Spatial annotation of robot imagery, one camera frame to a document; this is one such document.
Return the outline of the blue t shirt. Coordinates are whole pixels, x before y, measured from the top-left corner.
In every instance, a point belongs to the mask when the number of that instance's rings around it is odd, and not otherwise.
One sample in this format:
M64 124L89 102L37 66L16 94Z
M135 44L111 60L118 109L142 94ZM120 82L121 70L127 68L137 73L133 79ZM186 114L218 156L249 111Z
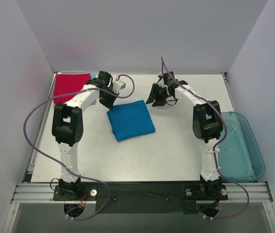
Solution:
M118 142L155 132L155 126L143 100L115 105L107 112L107 117Z

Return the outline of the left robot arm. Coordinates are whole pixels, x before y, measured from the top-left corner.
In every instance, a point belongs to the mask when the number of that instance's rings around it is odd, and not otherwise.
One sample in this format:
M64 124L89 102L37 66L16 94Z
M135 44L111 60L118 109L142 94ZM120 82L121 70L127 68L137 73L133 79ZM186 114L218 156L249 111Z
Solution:
M108 72L100 71L98 77L85 83L83 93L54 107L52 135L58 143L60 161L64 164L59 189L71 200L77 200L83 192L77 156L78 143L84 133L83 113L95 100L111 109L125 86L119 78L114 80Z

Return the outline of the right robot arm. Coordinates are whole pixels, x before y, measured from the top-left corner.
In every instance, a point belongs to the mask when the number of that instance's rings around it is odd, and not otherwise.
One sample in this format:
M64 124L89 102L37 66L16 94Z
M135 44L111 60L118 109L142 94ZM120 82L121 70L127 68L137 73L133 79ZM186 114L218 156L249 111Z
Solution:
M152 85L147 104L153 107L165 106L167 98L181 101L192 110L192 130L199 140L202 157L201 185L199 194L209 199L221 190L221 176L218 172L218 153L216 143L223 131L219 103L200 97L184 80L176 80L173 72L161 73Z

